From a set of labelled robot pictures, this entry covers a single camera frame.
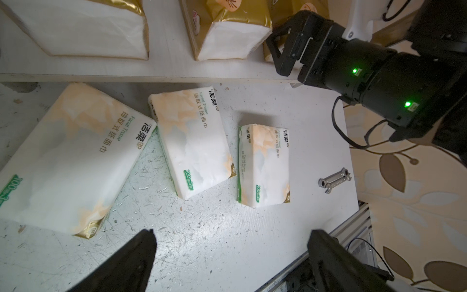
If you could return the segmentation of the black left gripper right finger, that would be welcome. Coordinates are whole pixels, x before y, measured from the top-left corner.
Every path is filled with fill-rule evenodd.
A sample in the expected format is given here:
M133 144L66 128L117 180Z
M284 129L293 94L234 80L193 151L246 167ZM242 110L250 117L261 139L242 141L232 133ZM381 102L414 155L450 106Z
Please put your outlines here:
M311 272L319 292L392 292L383 279L321 229L308 241Z

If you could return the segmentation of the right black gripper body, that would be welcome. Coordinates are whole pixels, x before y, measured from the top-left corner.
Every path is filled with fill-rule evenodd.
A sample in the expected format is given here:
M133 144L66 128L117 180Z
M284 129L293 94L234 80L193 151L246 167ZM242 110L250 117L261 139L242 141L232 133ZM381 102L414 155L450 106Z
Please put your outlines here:
M266 39L277 74L288 77L296 62L302 64L298 82L326 87L325 65L329 56L340 44L345 28L317 13L301 10L273 30Z

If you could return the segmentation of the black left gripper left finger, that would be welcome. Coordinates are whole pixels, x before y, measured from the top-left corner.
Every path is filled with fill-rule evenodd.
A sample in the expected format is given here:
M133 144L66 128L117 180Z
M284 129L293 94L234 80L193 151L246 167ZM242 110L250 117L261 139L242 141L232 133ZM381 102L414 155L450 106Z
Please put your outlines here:
M156 251L154 231L143 229L70 291L144 292Z

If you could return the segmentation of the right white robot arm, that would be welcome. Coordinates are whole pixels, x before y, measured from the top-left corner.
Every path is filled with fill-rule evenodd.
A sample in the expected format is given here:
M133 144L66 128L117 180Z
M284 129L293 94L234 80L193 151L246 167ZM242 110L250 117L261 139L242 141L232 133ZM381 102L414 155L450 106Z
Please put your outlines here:
M372 215L379 266L421 292L467 289L467 4L422 1L409 24L383 16L411 52L365 41L310 9L275 26L278 74L332 90L356 135L358 198Z

